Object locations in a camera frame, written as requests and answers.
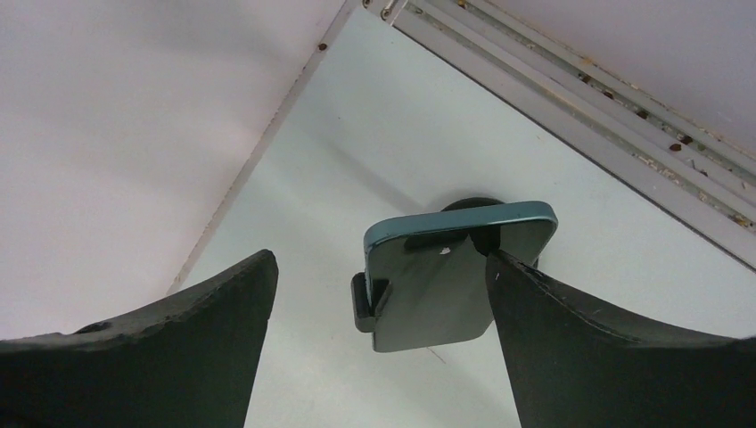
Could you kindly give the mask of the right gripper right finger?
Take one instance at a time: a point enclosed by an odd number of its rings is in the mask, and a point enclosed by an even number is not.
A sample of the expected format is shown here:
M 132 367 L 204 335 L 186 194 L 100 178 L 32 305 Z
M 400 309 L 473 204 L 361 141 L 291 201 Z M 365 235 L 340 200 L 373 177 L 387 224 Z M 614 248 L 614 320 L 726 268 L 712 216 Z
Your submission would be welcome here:
M 640 316 L 502 251 L 486 284 L 522 426 L 754 426 L 753 338 Z

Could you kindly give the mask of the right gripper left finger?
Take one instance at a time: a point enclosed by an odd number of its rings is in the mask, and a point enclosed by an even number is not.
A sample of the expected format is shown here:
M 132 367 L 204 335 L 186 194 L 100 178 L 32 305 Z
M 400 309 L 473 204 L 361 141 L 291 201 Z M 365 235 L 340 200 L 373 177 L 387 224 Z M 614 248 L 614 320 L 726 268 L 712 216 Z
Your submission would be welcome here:
M 277 280 L 262 250 L 74 333 L 2 341 L 2 426 L 244 426 Z

